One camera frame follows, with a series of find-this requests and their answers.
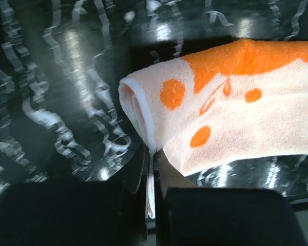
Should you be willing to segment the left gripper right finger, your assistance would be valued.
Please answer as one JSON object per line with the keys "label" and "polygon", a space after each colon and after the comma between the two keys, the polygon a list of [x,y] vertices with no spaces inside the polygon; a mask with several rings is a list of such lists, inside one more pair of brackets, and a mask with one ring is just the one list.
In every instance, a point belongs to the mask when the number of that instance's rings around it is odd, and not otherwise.
{"label": "left gripper right finger", "polygon": [[198,188],[154,155],[157,245],[306,245],[289,202],[268,189]]}

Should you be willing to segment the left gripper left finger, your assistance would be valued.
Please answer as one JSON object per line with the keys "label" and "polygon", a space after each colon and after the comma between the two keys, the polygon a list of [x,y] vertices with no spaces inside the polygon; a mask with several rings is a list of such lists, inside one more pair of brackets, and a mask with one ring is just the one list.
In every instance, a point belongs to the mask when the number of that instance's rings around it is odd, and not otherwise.
{"label": "left gripper left finger", "polygon": [[0,195],[0,245],[142,245],[148,149],[107,181],[14,184]]}

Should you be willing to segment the orange patterned cloth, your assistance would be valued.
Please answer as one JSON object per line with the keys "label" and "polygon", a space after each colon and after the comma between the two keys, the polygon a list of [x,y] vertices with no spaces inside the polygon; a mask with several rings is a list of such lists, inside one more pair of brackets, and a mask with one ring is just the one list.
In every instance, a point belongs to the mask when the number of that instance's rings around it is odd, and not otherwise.
{"label": "orange patterned cloth", "polygon": [[235,42],[120,80],[121,107],[168,163],[161,192],[243,159],[308,155],[308,41]]}

